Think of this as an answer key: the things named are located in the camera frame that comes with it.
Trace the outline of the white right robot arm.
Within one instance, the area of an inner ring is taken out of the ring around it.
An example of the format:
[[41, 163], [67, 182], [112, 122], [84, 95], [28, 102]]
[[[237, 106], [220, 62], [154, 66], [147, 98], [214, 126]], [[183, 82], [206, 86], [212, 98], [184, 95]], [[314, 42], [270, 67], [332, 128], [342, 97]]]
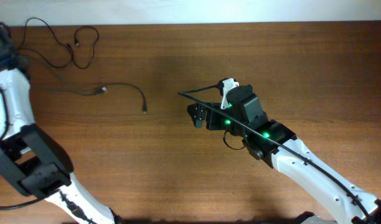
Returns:
[[187, 112], [195, 127], [205, 123], [208, 130], [241, 137], [252, 157], [296, 182], [334, 223], [381, 223], [381, 199], [338, 174], [285, 125], [268, 119], [250, 85], [220, 93], [223, 105], [198, 100], [190, 90], [181, 93], [193, 101]]

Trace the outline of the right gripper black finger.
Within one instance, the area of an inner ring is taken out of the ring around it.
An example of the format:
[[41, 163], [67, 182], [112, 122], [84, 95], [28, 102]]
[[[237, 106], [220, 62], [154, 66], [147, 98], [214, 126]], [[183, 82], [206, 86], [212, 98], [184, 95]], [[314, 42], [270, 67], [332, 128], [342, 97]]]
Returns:
[[204, 116], [206, 108], [200, 103], [194, 103], [187, 107], [187, 112], [190, 116]]
[[200, 111], [191, 111], [190, 116], [192, 118], [192, 122], [196, 128], [201, 128], [203, 125], [203, 122], [205, 120], [205, 110], [200, 110]]

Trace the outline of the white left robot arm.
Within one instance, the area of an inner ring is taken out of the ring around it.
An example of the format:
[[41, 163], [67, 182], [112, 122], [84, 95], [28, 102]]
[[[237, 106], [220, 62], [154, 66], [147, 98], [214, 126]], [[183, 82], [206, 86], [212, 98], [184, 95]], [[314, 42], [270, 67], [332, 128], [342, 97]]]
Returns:
[[35, 199], [0, 210], [50, 202], [77, 223], [121, 223], [77, 180], [65, 150], [35, 123], [27, 61], [0, 22], [0, 175], [21, 195]]

